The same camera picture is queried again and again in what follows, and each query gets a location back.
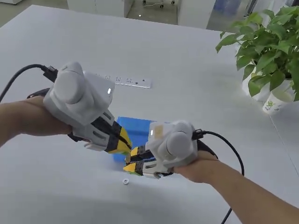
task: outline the blue box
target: blue box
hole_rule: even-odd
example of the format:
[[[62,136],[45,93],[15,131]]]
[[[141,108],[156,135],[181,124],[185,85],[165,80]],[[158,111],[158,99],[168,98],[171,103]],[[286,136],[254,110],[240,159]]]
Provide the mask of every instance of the blue box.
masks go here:
[[[128,136],[132,141],[132,149],[145,145],[148,141],[151,120],[119,117],[116,122],[128,132]],[[115,162],[125,162],[125,156],[122,154],[113,154],[113,159]]]

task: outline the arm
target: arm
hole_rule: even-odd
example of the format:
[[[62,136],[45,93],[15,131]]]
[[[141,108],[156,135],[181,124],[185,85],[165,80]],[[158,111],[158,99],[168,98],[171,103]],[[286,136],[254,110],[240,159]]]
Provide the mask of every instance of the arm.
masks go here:
[[[19,112],[17,103],[0,105],[0,147],[19,134]]]
[[[70,132],[70,126],[44,108],[42,97],[0,104],[0,147],[19,134],[47,136]]]
[[[194,182],[204,182],[213,186],[243,224],[299,223],[299,209],[220,161],[200,160],[190,166],[177,168],[176,172]]]

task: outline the yellow object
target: yellow object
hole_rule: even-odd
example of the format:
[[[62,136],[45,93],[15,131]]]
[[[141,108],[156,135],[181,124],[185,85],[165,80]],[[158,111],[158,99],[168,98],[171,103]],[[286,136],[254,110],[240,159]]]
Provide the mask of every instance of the yellow object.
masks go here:
[[[129,135],[127,133],[127,131],[122,127],[121,128],[121,134],[120,134],[121,137],[123,137],[127,142],[128,144],[130,145],[130,147],[132,147],[132,142],[129,138]]]
[[[124,171],[134,173],[136,168],[136,163],[131,163],[123,168]]]
[[[131,153],[131,149],[124,142],[119,140],[117,143],[117,148],[112,151],[109,151],[108,153],[109,154],[120,153],[120,154],[127,155]]]
[[[137,155],[137,152],[138,152],[138,147],[133,148],[131,151],[131,156]]]
[[[139,162],[139,163],[131,163],[127,166],[125,166],[123,168],[124,171],[130,173],[130,174],[134,174],[137,176],[142,176],[142,167],[143,167],[143,162]]]

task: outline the white power strip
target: white power strip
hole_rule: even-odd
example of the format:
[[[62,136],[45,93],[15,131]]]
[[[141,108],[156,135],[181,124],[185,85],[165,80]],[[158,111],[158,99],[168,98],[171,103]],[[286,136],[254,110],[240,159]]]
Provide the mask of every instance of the white power strip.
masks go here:
[[[133,86],[133,87],[140,87],[150,89],[152,86],[152,81],[148,78],[129,78],[129,77],[112,77],[112,76],[103,76],[98,74],[99,76],[104,77],[105,79],[111,80],[115,82],[117,85],[126,85],[126,86]]]

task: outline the table surface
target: table surface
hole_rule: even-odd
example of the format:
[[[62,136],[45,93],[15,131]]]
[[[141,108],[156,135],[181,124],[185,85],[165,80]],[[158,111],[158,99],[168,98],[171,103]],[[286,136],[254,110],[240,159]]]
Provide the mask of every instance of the table surface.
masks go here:
[[[152,78],[152,89],[116,86],[110,111],[116,117],[186,119],[223,134],[243,158],[248,178],[299,206],[298,113],[294,107],[273,118],[264,114],[241,90],[234,47],[216,54],[218,41],[215,31],[31,6],[0,29],[0,89],[32,63],[59,68],[78,61],[93,72]],[[5,101],[49,87],[41,74],[22,74]],[[223,142],[204,142],[239,169]],[[0,151],[0,180],[3,224],[216,224],[228,210],[208,185],[178,175],[158,181],[128,175],[111,155],[65,136],[21,135],[8,142]],[[240,222],[233,214],[228,223]]]

